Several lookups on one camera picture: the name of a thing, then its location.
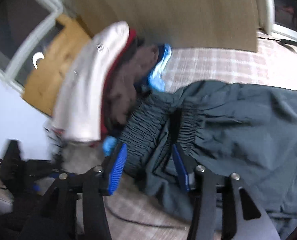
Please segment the dark green jacket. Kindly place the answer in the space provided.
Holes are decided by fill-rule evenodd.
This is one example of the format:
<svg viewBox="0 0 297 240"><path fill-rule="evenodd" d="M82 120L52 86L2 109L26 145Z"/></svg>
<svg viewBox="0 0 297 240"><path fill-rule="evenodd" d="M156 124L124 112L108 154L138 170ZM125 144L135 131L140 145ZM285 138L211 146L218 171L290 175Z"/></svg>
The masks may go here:
<svg viewBox="0 0 297 240"><path fill-rule="evenodd" d="M171 146L212 172L238 173L280 237L297 226L297 91L198 81L174 93L148 91L120 140L125 172L163 209L191 220L192 200L178 185Z"/></svg>

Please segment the cream folded cloth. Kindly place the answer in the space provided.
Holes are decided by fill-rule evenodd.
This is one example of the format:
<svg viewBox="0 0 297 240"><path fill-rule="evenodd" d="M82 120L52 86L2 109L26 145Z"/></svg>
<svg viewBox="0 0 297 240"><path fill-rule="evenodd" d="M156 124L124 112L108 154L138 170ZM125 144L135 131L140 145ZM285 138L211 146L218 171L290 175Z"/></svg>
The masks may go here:
<svg viewBox="0 0 297 240"><path fill-rule="evenodd" d="M111 24L82 48L67 71L52 115L52 127L62 132L64 140L100 140L105 79L129 35L125 21Z"/></svg>

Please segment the plaid beige tablecloth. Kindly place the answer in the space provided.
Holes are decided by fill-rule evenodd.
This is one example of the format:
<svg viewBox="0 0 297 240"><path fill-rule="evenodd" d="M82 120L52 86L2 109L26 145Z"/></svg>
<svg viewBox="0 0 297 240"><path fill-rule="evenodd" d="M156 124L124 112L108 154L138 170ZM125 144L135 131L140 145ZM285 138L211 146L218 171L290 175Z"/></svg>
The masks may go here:
<svg viewBox="0 0 297 240"><path fill-rule="evenodd" d="M164 93L174 93L198 81L297 91L297 48L260 39L255 53L215 48L174 49L163 78ZM154 89L143 86L139 100L151 90ZM113 239L185 239L192 220L167 213L157 198L140 191L135 179L125 171L117 192L106 197L105 209Z"/></svg>

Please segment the blue folded cloth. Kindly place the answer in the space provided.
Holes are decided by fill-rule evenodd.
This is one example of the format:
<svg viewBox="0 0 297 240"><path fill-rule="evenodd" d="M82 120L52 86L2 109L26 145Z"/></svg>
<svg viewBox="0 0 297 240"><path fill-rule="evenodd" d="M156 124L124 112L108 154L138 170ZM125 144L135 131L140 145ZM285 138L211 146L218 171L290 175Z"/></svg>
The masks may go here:
<svg viewBox="0 0 297 240"><path fill-rule="evenodd" d="M171 58L172 48L169 44L158 45L159 56L157 63L153 69L149 72L146 77L143 77L141 81L135 83L135 89L139 90L142 86L148 86L151 89L157 90L159 92L165 92L165 82L162 79L163 71ZM109 156L115 147L117 142L117 136L106 136L103 142L103 152L104 156Z"/></svg>

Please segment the dark brown folded cloth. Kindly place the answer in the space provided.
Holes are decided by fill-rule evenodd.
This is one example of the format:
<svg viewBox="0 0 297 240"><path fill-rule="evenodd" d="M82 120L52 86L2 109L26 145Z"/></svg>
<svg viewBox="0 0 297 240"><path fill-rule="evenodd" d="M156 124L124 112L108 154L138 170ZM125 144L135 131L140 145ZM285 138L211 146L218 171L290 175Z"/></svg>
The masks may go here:
<svg viewBox="0 0 297 240"><path fill-rule="evenodd" d="M106 79L103 125L107 131L121 129L137 100L135 84L142 81L157 63L157 45L144 45L135 38L113 64Z"/></svg>

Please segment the light wooden board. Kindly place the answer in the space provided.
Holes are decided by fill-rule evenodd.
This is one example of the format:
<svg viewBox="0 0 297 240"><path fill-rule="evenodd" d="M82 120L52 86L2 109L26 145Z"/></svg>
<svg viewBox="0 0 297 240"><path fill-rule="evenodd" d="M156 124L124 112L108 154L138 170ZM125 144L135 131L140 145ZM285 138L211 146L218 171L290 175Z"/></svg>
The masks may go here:
<svg viewBox="0 0 297 240"><path fill-rule="evenodd" d="M125 21L148 43L255 52L255 0L65 0L92 34Z"/></svg>

